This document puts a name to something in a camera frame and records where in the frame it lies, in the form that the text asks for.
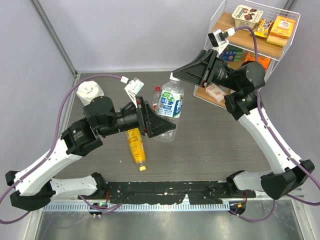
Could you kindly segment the clear bottle blue green label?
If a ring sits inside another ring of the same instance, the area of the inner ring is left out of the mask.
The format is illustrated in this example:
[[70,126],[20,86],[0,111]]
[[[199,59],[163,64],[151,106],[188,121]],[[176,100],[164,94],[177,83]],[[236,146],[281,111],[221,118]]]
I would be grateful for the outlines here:
[[181,81],[169,80],[161,88],[161,95],[157,103],[156,113],[161,117],[166,117],[176,124],[176,129],[165,132],[155,139],[170,143],[175,139],[178,123],[183,107],[185,89]]

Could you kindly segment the white bottle cap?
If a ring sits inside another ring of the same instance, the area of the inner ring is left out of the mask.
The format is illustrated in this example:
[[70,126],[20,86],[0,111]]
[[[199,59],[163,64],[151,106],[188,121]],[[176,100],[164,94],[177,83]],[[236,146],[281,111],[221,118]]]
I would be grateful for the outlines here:
[[173,76],[173,72],[170,73],[169,79],[170,79],[171,81],[177,81],[177,82],[180,82],[180,81],[181,81],[179,78]]

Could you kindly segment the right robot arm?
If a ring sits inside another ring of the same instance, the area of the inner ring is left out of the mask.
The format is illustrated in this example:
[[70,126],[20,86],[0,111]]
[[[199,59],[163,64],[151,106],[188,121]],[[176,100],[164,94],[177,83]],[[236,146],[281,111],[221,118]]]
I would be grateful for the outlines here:
[[300,187],[315,169],[310,159],[303,160],[284,141],[267,116],[259,89],[265,85],[264,67],[257,61],[247,61],[233,70],[218,57],[216,50],[201,50],[190,63],[175,69],[170,77],[198,87],[208,84],[233,90],[225,95],[225,107],[253,137],[265,155],[270,171],[239,171],[231,175],[226,193],[233,198],[244,190],[265,192],[278,200]]

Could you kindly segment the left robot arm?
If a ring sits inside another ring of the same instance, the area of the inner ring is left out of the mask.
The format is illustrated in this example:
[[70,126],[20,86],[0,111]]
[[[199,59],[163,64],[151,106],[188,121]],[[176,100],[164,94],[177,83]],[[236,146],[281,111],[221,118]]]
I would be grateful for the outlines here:
[[158,115],[141,96],[137,102],[137,105],[130,102],[117,112],[109,97],[94,98],[83,108],[84,118],[71,124],[47,153],[22,171],[6,173],[7,185],[15,189],[10,195],[11,205],[31,212],[55,199],[105,197],[108,184],[100,173],[74,179],[56,179],[55,175],[101,147],[102,138],[107,136],[138,129],[142,135],[153,138],[176,128],[175,123]]

